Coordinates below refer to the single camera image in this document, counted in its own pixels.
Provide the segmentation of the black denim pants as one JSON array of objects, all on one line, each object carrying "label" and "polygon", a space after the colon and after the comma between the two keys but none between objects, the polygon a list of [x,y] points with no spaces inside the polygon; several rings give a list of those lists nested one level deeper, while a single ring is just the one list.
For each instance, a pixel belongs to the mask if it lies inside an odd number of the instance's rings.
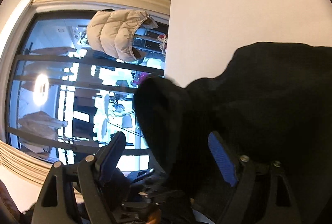
[{"label": "black denim pants", "polygon": [[331,223],[331,48],[257,42],[224,72],[186,87],[159,76],[137,88],[138,124],[167,182],[217,223],[232,194],[208,146],[216,131],[254,163],[278,161],[302,223]]}]

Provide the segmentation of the large glass window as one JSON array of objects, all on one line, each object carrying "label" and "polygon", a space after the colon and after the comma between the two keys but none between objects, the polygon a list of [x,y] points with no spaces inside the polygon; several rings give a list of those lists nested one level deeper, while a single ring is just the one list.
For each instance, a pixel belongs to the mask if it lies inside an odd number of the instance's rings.
[{"label": "large glass window", "polygon": [[126,147],[118,167],[147,169],[150,156],[132,106],[134,91],[150,74],[163,75],[158,36],[140,28],[134,47],[145,56],[132,63],[91,49],[92,11],[35,14],[14,53],[6,92],[5,140],[47,162],[73,164],[107,145],[117,132]]}]

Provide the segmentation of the beige puffer jacket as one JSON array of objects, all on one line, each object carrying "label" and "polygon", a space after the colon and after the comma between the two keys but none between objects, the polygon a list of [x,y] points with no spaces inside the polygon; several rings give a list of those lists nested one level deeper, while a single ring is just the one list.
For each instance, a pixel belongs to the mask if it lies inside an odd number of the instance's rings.
[{"label": "beige puffer jacket", "polygon": [[156,21],[144,10],[98,11],[87,26],[87,40],[95,51],[131,63],[145,57],[133,47],[139,28],[156,29]]}]

